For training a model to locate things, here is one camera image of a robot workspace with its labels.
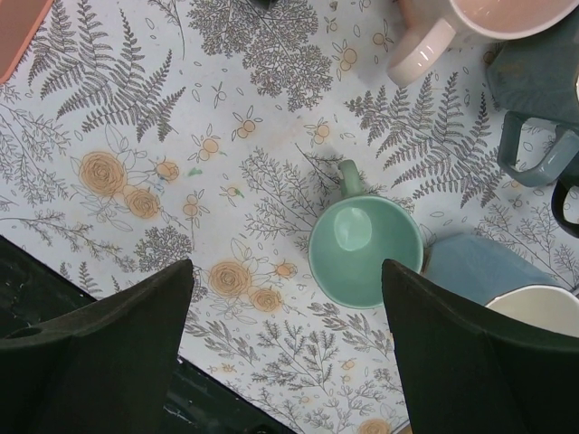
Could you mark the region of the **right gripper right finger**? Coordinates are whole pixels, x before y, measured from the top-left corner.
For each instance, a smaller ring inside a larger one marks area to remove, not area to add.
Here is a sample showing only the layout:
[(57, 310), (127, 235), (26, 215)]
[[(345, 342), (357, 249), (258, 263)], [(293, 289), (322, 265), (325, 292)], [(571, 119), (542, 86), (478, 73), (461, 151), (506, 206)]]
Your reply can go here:
[(415, 433), (575, 433), (578, 313), (569, 294), (510, 312), (388, 259), (383, 299)]

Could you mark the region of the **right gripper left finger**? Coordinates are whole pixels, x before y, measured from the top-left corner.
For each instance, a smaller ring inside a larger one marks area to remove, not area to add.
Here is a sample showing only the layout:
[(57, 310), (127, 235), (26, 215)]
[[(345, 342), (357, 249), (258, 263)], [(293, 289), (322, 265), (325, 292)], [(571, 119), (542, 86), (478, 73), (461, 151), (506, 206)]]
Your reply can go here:
[(1, 340), (4, 433), (154, 433), (194, 286), (180, 260)]

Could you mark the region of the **green mug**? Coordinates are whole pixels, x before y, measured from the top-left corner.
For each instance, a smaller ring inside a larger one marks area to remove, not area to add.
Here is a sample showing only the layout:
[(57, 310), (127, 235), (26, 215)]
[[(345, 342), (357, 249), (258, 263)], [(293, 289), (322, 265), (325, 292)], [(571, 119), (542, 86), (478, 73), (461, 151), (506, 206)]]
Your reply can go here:
[(338, 164), (341, 198), (317, 219), (308, 240), (308, 264), (335, 303), (368, 309), (383, 304), (382, 264), (393, 259), (422, 270), (424, 245), (414, 219), (399, 204), (364, 189), (356, 164)]

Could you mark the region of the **dark teal faceted mug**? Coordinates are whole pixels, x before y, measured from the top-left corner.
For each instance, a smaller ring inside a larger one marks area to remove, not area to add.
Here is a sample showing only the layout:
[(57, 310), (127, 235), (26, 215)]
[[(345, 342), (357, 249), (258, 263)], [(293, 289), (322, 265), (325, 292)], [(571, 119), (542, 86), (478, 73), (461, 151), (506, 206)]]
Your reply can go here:
[[(507, 111), (498, 165), (519, 183), (578, 185), (578, 12), (553, 27), (506, 43), (487, 70), (492, 96)], [(531, 120), (555, 132), (551, 149), (536, 165), (519, 171), (521, 129)]]

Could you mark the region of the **pink mug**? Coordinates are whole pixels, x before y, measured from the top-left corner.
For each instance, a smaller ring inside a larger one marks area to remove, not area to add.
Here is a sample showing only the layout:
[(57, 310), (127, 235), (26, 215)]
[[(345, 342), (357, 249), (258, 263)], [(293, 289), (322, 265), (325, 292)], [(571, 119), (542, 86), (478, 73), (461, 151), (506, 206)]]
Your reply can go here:
[(562, 21), (578, 7), (561, 1), (401, 1), (406, 31), (387, 74), (403, 88), (418, 80), (449, 48), (523, 39)]

